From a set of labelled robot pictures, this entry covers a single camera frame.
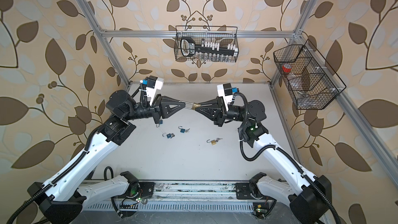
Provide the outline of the large brass padlock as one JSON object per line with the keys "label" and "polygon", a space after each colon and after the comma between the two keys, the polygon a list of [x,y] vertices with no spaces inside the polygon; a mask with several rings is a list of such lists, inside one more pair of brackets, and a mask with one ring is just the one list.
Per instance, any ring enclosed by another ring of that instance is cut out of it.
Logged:
{"label": "large brass padlock", "polygon": [[184,107],[185,107],[186,109],[195,111],[198,107],[201,107],[201,104],[198,104],[198,103],[191,103],[191,102],[185,102],[185,103],[184,103]]}

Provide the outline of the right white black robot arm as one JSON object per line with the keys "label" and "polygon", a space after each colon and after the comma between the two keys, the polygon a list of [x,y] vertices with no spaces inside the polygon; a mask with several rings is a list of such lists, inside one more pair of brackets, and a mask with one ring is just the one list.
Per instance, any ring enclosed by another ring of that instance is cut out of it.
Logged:
{"label": "right white black robot arm", "polygon": [[286,181],[279,182],[259,173],[252,178],[251,193],[255,198],[268,196],[289,207],[302,224],[319,224],[330,211],[337,224],[342,222],[332,203],[331,182],[316,176],[298,163],[262,125],[265,107],[258,100],[248,101],[241,92],[218,96],[214,100],[194,104],[193,110],[222,126],[226,120],[239,121],[239,149],[249,162],[265,157]]}

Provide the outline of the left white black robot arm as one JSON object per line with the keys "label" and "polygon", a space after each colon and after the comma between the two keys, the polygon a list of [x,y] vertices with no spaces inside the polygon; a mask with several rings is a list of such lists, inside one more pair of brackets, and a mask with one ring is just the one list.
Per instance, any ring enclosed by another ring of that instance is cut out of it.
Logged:
{"label": "left white black robot arm", "polygon": [[114,92],[106,103],[112,116],[90,133],[84,148],[64,168],[45,182],[33,183],[28,188],[31,197],[10,216],[7,223],[14,223],[26,208],[36,203],[45,217],[43,223],[69,224],[88,206],[124,195],[137,182],[130,172],[123,172],[88,189],[81,187],[81,183],[130,137],[136,129],[131,120],[154,118],[159,121],[186,106],[182,101],[160,94],[152,101],[148,104],[147,99],[143,99],[136,103],[125,90]]}

